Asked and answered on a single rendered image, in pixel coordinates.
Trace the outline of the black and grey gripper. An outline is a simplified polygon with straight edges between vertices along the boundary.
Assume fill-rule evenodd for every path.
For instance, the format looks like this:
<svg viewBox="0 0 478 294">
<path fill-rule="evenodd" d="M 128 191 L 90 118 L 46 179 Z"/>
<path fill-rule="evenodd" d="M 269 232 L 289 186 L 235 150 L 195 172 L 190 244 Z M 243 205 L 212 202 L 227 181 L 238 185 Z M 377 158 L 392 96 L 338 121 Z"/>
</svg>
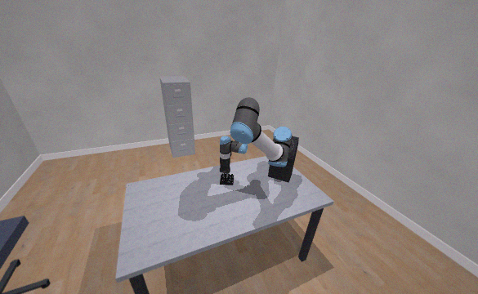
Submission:
<svg viewBox="0 0 478 294">
<path fill-rule="evenodd" d="M 228 177 L 228 174 L 230 173 L 230 156 L 231 156 L 231 151 L 229 154 L 220 153 L 220 166 L 221 166 L 220 172 L 223 173 L 223 177 L 225 177 L 225 175 L 226 177 Z"/>
</svg>

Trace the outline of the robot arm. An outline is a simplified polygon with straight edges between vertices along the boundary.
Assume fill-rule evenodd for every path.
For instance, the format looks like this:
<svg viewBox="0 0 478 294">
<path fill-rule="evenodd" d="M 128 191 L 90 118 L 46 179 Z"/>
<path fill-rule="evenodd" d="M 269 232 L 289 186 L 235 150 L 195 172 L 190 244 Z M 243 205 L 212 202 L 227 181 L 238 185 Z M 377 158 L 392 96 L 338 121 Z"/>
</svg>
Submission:
<svg viewBox="0 0 478 294">
<path fill-rule="evenodd" d="M 235 141 L 232 141 L 228 136 L 221 137 L 220 153 L 229 154 L 231 151 L 246 154 L 248 144 L 252 143 L 266 154 L 271 166 L 286 167 L 288 155 L 294 149 L 290 129 L 287 127 L 276 128 L 272 141 L 257 123 L 260 111 L 257 101 L 251 97 L 244 98 L 239 102 L 238 106 L 230 127 L 230 135 Z"/>
</svg>

